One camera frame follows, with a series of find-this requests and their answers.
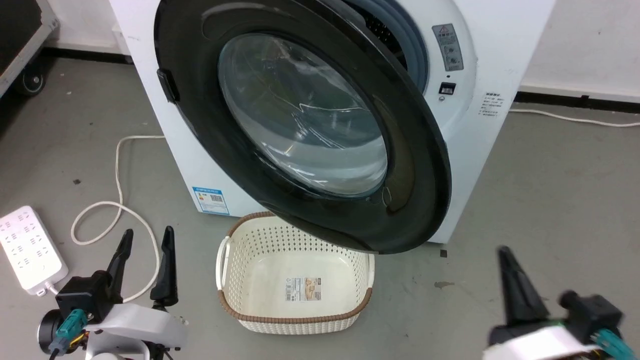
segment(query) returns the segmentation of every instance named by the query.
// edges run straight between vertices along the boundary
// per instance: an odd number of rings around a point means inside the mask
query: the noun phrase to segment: white wall
[[[109,0],[49,0],[60,27],[47,46],[122,53],[112,29],[116,25]]]
[[[558,0],[520,89],[640,102],[640,0]]]
[[[128,54],[109,0],[49,1],[61,22],[49,46]],[[557,0],[520,89],[640,102],[639,19],[640,0]]]

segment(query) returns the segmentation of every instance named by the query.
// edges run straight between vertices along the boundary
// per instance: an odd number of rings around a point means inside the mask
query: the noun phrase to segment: gray floor
[[[541,107],[609,122],[629,114]],[[29,101],[0,101],[0,214],[32,205],[70,273],[106,268],[122,232],[136,231],[124,294],[147,283],[154,260],[148,236],[124,216],[104,241],[80,247],[69,238],[75,216],[99,200],[117,200],[115,145],[127,135],[160,134],[131,66],[58,60],[44,91]],[[176,229],[180,303],[190,321],[180,359],[477,359],[491,326],[502,321],[495,259],[512,246],[551,312],[568,288],[599,293],[626,313],[623,333],[640,350],[640,128],[586,126],[537,115],[510,115],[451,242],[376,260],[371,303],[352,328],[321,336],[265,336],[241,327],[218,303],[217,246],[234,219],[196,212],[163,140],[123,148],[125,201],[158,236]],[[115,210],[83,222],[87,239]],[[0,352],[6,359],[45,358],[35,342],[50,295],[22,291],[0,256]],[[442,289],[436,282],[452,282]],[[137,303],[150,305],[148,297]],[[80,359],[81,355],[68,356]]]

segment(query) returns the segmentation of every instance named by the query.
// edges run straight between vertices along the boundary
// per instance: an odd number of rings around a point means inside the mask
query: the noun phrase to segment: caster wheel
[[[27,66],[13,82],[14,90],[22,95],[36,96],[44,88],[44,75],[37,69]]]

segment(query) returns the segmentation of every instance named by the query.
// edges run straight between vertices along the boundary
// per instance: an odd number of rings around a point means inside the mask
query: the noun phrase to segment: white power cord
[[[116,187],[118,188],[118,200],[119,200],[119,202],[98,201],[95,204],[89,205],[84,210],[82,210],[80,212],[80,214],[78,214],[78,216],[74,220],[74,223],[71,225],[71,240],[73,240],[73,242],[78,244],[78,245],[93,244],[96,241],[102,239],[116,225],[116,223],[120,219],[120,215],[122,214],[122,210],[124,210],[124,211],[130,213],[131,215],[133,215],[135,218],[137,218],[147,228],[147,231],[149,232],[149,236],[151,238],[151,243],[152,243],[152,245],[154,247],[154,254],[156,255],[156,269],[154,270],[154,275],[151,278],[151,280],[149,281],[149,283],[144,288],[142,288],[142,290],[140,290],[139,292],[137,292],[134,295],[124,299],[123,302],[129,302],[131,300],[134,300],[134,299],[140,297],[141,295],[146,293],[147,290],[149,290],[151,288],[151,286],[154,285],[154,283],[156,282],[156,279],[158,277],[158,273],[160,272],[160,253],[158,251],[158,245],[157,245],[157,241],[156,241],[156,236],[154,235],[154,232],[151,230],[151,227],[149,226],[149,224],[139,214],[137,214],[135,211],[129,209],[128,207],[124,206],[124,204],[123,204],[124,203],[124,196],[122,195],[122,186],[120,185],[120,169],[119,169],[120,168],[120,146],[122,145],[122,143],[124,143],[127,140],[133,140],[133,139],[163,139],[163,138],[164,138],[164,136],[157,136],[157,135],[135,135],[135,136],[127,136],[125,138],[120,139],[120,141],[118,142],[118,145],[116,146]],[[116,214],[116,217],[111,222],[111,225],[109,225],[107,227],[107,229],[105,231],[103,231],[100,235],[96,236],[95,238],[93,238],[91,240],[87,240],[87,241],[78,240],[76,238],[76,226],[77,226],[78,222],[80,221],[80,219],[82,219],[82,217],[84,216],[84,214],[86,214],[87,211],[89,211],[89,210],[91,210],[93,208],[96,208],[98,206],[103,206],[103,205],[110,205],[110,206],[115,206],[115,207],[118,208],[118,213]],[[47,283],[46,285],[47,285],[49,291],[51,291],[54,294],[58,293],[58,291],[53,286],[53,284]]]
[[[587,124],[601,125],[601,126],[611,126],[611,127],[632,127],[632,126],[640,126],[640,122],[631,122],[629,124],[613,124],[611,122],[602,122],[597,120],[589,120],[589,119],[576,119],[573,117],[566,117],[562,115],[556,115],[553,113],[548,113],[546,111],[533,110],[533,109],[510,109],[510,113],[533,113],[544,115],[548,117],[555,117],[556,119],[568,120],[573,122],[583,122]]]

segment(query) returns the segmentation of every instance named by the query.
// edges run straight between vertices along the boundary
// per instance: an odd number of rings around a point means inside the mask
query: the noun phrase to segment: warning label
[[[196,200],[203,213],[229,215],[225,197],[217,189],[193,188]]]
[[[496,117],[500,112],[500,108],[504,105],[504,98],[495,92],[487,92],[482,99],[480,111],[478,115],[487,117]]]
[[[453,24],[436,25],[431,29],[440,45],[444,69],[446,71],[463,70],[465,66],[462,61],[462,52]]]

